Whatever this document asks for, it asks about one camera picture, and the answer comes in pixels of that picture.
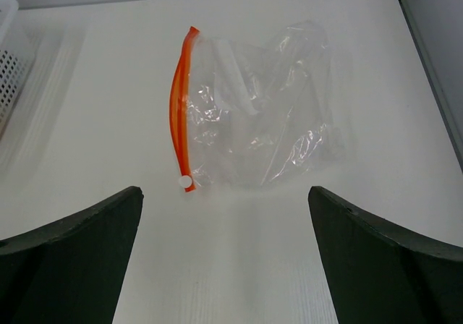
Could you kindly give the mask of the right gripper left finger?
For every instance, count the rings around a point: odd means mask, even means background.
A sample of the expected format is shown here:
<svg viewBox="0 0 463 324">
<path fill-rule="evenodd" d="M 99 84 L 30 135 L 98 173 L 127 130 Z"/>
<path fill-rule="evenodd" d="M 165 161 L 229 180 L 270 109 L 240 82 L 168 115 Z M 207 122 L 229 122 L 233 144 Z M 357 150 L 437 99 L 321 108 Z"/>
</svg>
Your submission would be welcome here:
<svg viewBox="0 0 463 324">
<path fill-rule="evenodd" d="M 2 323 L 111 323 L 143 208 L 128 187 L 1 241 Z"/>
</svg>

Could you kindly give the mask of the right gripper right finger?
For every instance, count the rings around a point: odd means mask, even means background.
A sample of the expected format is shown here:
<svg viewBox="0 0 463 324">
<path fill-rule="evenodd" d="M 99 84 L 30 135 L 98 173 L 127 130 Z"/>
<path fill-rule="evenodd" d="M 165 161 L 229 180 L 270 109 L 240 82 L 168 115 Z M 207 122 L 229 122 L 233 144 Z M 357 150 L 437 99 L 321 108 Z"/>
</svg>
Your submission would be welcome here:
<svg viewBox="0 0 463 324">
<path fill-rule="evenodd" d="M 308 205 L 339 323 L 461 323 L 462 248 L 321 186 Z"/>
</svg>

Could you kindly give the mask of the clear zip top bag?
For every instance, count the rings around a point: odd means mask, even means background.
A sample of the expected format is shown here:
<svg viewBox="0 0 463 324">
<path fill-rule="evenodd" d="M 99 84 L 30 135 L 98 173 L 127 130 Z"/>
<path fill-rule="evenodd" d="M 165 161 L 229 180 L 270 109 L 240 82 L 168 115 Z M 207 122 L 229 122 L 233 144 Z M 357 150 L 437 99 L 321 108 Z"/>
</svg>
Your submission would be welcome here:
<svg viewBox="0 0 463 324">
<path fill-rule="evenodd" d="M 331 69 L 315 22 L 289 25 L 264 46 L 191 27 L 169 96 L 179 186 L 269 187 L 341 160 Z"/>
</svg>

